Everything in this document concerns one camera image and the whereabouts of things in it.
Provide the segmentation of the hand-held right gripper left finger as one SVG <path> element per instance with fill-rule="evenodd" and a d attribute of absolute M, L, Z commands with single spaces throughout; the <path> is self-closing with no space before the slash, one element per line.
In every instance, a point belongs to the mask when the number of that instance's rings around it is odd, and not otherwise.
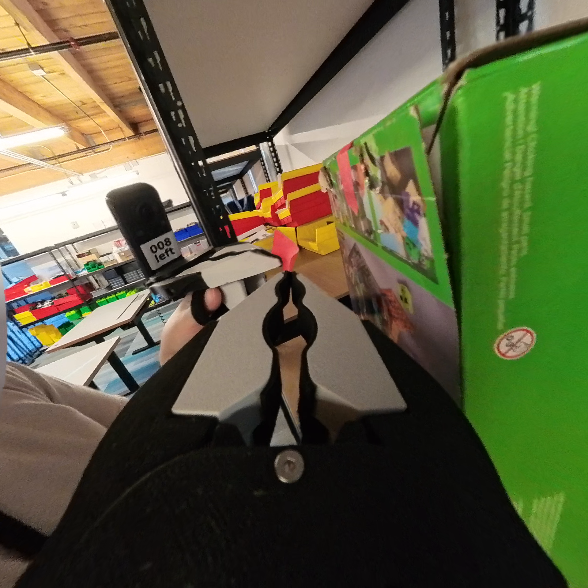
<path fill-rule="evenodd" d="M 276 349 L 291 277 L 275 275 L 215 322 L 173 404 L 174 415 L 230 424 L 245 443 L 293 442 Z"/>

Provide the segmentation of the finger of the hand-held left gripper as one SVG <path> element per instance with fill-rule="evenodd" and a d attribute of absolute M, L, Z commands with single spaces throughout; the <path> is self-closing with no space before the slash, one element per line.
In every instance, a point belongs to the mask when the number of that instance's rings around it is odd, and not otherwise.
<path fill-rule="evenodd" d="M 209 288 L 218 288 L 281 267 L 282 259 L 269 252 L 227 254 L 203 268 L 203 281 Z"/>
<path fill-rule="evenodd" d="M 225 256 L 238 255 L 246 252 L 264 253 L 264 249 L 255 244 L 238 242 L 232 245 L 214 247 L 209 251 L 209 260 L 222 259 Z"/>

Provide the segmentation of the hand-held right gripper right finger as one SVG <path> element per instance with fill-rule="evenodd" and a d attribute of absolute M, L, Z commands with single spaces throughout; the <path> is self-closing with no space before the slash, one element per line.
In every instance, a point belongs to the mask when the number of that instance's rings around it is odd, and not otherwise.
<path fill-rule="evenodd" d="M 303 442 L 333 442 L 344 425 L 407 409 L 364 324 L 307 277 L 292 274 L 292 302 L 305 341 L 298 418 Z"/>

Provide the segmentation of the red tape strip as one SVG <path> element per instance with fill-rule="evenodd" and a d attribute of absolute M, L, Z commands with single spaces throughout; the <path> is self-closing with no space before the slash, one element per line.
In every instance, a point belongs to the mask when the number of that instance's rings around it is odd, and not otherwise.
<path fill-rule="evenodd" d="M 279 258 L 284 272 L 293 272 L 299 253 L 298 244 L 277 229 L 273 234 L 270 253 Z"/>
<path fill-rule="evenodd" d="M 342 192 L 349 210 L 355 215 L 359 214 L 359 207 L 355 193 L 354 178 L 349 160 L 349 151 L 353 147 L 353 142 L 345 145 L 336 154 L 336 163 L 339 171 L 339 179 Z"/>

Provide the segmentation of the green toy box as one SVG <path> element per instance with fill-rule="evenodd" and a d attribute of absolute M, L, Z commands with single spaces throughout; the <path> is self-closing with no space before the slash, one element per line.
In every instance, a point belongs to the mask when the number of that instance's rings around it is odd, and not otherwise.
<path fill-rule="evenodd" d="M 323 161 L 354 310 L 456 400 L 587 587 L 587 18 L 478 49 Z"/>

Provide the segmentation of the person's left hand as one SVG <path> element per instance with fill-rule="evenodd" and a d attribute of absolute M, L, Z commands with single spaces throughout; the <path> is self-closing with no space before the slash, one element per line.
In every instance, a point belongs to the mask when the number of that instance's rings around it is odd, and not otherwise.
<path fill-rule="evenodd" d="M 184 297 L 163 328 L 160 337 L 160 366 L 169 361 L 202 330 L 204 325 L 197 322 L 192 314 L 192 298 L 194 294 L 199 293 L 204 294 L 203 304 L 207 316 L 210 316 L 221 305 L 222 294 L 217 288 L 192 292 Z"/>

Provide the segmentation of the stack of yellow red bins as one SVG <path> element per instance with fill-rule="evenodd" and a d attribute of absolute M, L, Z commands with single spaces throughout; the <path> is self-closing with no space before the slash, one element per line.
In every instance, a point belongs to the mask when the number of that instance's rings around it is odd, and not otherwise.
<path fill-rule="evenodd" d="M 280 175 L 282 195 L 272 208 L 276 226 L 296 228 L 331 216 L 329 196 L 319 183 L 322 168 L 322 164 L 315 164 Z"/>

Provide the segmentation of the white shelf board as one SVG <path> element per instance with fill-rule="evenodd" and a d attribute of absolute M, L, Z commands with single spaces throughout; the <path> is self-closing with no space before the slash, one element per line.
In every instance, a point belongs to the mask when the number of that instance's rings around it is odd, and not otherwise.
<path fill-rule="evenodd" d="M 347 65 L 384 1 L 144 1 L 204 148 L 281 128 Z"/>
<path fill-rule="evenodd" d="M 206 160 L 215 185 L 220 188 L 225 185 L 233 185 L 244 176 L 262 159 L 259 149 L 240 152 L 225 157 L 216 157 Z"/>

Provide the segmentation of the white top table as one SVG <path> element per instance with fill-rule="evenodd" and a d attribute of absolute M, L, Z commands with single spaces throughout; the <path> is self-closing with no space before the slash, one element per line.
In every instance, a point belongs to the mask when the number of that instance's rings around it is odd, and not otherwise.
<path fill-rule="evenodd" d="M 120 342 L 119 336 L 106 339 L 33 370 L 111 396 L 131 396 L 140 385 L 116 353 Z"/>
<path fill-rule="evenodd" d="M 160 345 L 155 341 L 142 322 L 143 314 L 152 301 L 149 290 L 140 291 L 132 296 L 101 306 L 92 311 L 60 340 L 46 349 L 46 353 L 54 353 L 63 349 L 83 346 L 87 343 L 104 342 L 108 334 L 116 329 L 136 327 L 143 336 L 146 346 L 137 350 L 139 353 Z"/>

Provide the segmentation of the black metal shelf rack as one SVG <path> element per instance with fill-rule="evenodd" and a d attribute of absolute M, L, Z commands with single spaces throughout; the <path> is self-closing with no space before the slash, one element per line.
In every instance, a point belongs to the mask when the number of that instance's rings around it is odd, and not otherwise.
<path fill-rule="evenodd" d="M 384 1 L 386 15 L 363 48 L 281 128 L 204 148 L 187 115 L 144 1 L 107 1 L 168 154 L 212 246 L 220 222 L 236 235 L 207 159 L 273 142 L 286 168 L 320 163 L 452 61 L 533 30 L 535 1 Z"/>

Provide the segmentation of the shelves of colourful plastic bins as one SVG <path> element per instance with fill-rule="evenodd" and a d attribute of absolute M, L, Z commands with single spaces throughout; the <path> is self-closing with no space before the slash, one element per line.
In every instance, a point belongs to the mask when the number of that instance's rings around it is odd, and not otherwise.
<path fill-rule="evenodd" d="M 146 278 L 121 247 L 117 225 L 37 251 L 2 259 L 5 285 L 7 359 L 32 364 L 53 337 L 32 331 L 52 325 L 65 335 L 98 306 L 143 289 Z"/>

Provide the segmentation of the ceiling light strip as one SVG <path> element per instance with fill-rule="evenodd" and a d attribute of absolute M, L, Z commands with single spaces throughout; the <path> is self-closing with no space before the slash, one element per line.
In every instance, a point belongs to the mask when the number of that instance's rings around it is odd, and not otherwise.
<path fill-rule="evenodd" d="M 66 129 L 62 126 L 29 130 L 20 134 L 1 136 L 1 150 L 10 151 L 22 146 L 31 145 L 43 141 L 61 138 L 66 135 Z"/>

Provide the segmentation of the person's white shirt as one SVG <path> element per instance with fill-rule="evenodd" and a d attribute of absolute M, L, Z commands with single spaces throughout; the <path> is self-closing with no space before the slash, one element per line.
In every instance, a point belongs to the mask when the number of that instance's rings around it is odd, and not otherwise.
<path fill-rule="evenodd" d="M 1 511 L 51 534 L 127 402 L 8 363 L 1 393 Z"/>

